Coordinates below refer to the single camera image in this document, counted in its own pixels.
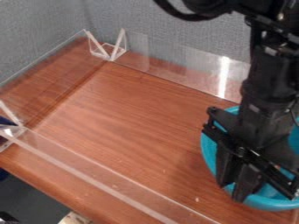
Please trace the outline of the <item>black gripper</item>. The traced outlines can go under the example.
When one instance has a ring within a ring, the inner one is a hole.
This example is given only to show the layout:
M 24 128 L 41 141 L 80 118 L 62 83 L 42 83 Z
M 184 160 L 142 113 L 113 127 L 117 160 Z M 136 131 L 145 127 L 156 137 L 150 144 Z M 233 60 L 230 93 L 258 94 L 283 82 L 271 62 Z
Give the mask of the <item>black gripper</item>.
M 288 111 L 297 112 L 296 93 L 272 93 L 258 85 L 244 82 L 241 85 L 241 103 L 236 114 L 209 107 L 208 120 L 213 117 L 228 125 L 228 133 L 252 148 L 261 148 L 291 129 Z M 216 182 L 225 187 L 234 181 L 232 199 L 242 203 L 248 195 L 260 187 L 263 176 L 250 164 L 241 166 L 241 159 L 234 149 L 224 142 L 217 143 Z

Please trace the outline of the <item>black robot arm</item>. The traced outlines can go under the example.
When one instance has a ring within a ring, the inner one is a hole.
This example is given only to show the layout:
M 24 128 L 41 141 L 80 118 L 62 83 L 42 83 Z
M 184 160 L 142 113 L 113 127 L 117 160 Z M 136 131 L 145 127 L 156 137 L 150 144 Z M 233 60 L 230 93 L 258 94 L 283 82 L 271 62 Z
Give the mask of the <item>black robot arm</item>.
M 299 0 L 153 0 L 184 21 L 237 12 L 249 26 L 249 70 L 237 113 L 209 107 L 202 134 L 216 144 L 216 182 L 241 202 L 271 185 L 289 200 L 299 193 L 299 155 L 288 142 L 299 126 Z

